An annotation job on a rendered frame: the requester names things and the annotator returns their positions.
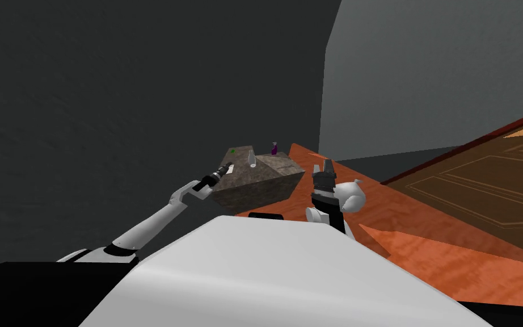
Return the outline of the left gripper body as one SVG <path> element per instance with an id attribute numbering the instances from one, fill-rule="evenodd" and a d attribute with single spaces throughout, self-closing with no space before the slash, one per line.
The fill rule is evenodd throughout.
<path id="1" fill-rule="evenodd" d="M 201 181 L 199 181 L 196 185 L 192 187 L 194 191 L 200 191 L 205 186 L 213 187 L 215 186 L 221 179 L 221 175 L 219 172 L 212 173 L 210 175 L 206 175 Z"/>

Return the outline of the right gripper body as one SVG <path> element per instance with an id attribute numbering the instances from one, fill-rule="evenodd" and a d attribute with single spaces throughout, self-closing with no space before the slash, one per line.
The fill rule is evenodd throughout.
<path id="1" fill-rule="evenodd" d="M 334 171 L 316 171 L 311 176 L 315 194 L 335 197 L 336 173 Z"/>

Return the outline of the grey-brown stone table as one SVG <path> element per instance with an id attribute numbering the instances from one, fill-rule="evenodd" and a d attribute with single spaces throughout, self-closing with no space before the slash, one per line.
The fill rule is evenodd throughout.
<path id="1" fill-rule="evenodd" d="M 256 155 L 256 167 L 248 164 L 248 150 L 253 146 L 239 146 L 227 150 L 221 164 L 234 164 L 213 187 L 210 198 L 232 215 L 253 211 L 287 200 L 300 183 L 305 171 L 287 154 Z"/>

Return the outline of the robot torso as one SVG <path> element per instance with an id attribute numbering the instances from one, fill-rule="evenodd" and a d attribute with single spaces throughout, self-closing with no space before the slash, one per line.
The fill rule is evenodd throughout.
<path id="1" fill-rule="evenodd" d="M 219 216 L 141 261 L 79 327 L 492 327 L 342 234 Z"/>

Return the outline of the brown panelled door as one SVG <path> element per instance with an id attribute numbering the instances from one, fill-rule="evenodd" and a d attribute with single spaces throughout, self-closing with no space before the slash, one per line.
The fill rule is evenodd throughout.
<path id="1" fill-rule="evenodd" d="M 523 118 L 384 185 L 523 250 Z"/>

